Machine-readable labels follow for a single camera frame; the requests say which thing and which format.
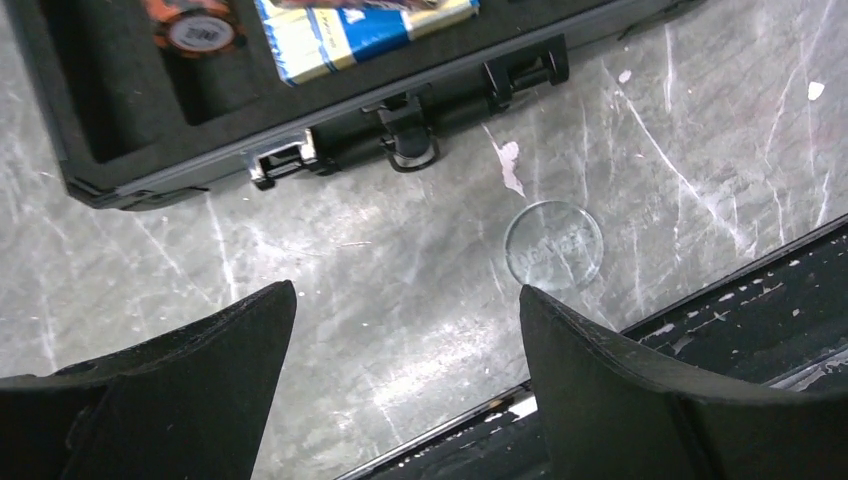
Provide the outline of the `clear round dealer disc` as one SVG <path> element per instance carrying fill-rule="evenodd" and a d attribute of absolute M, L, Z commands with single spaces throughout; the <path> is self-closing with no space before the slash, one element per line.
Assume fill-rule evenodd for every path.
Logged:
<path fill-rule="evenodd" d="M 545 291 L 584 289 L 604 257 L 603 234 L 594 217 L 562 200 L 521 210 L 506 228 L 503 245 L 512 277 Z"/>

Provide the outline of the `brown poker chip stack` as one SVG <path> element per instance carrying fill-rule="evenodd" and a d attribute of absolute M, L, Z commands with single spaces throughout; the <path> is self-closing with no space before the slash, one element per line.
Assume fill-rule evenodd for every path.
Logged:
<path fill-rule="evenodd" d="M 230 1 L 145 0 L 153 40 L 160 49 L 186 58 L 233 51 L 245 44 L 245 29 Z"/>

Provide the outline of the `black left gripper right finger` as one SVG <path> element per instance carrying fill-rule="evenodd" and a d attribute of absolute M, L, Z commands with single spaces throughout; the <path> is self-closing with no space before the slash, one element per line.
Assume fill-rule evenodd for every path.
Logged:
<path fill-rule="evenodd" d="M 847 396 L 658 353 L 524 286 L 520 324 L 557 479 L 843 479 Z"/>

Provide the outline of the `black poker set case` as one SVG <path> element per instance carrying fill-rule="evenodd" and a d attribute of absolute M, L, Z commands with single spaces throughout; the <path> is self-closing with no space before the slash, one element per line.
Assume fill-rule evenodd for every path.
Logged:
<path fill-rule="evenodd" d="M 569 78 L 569 56 L 690 1 L 478 1 L 476 16 L 297 86 L 278 75 L 257 1 L 230 1 L 233 51 L 186 58 L 153 40 L 142 1 L 8 1 L 5 10 L 70 196 L 150 210 L 245 174 L 268 190 L 384 157 L 435 163 L 446 135 Z M 441 1 L 280 1 L 285 8 L 432 10 Z"/>

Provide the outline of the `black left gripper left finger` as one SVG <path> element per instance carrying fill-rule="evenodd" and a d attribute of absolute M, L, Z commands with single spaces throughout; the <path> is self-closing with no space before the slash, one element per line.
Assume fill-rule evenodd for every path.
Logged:
<path fill-rule="evenodd" d="M 1 381 L 5 479 L 248 479 L 297 299 L 275 282 L 47 376 Z"/>

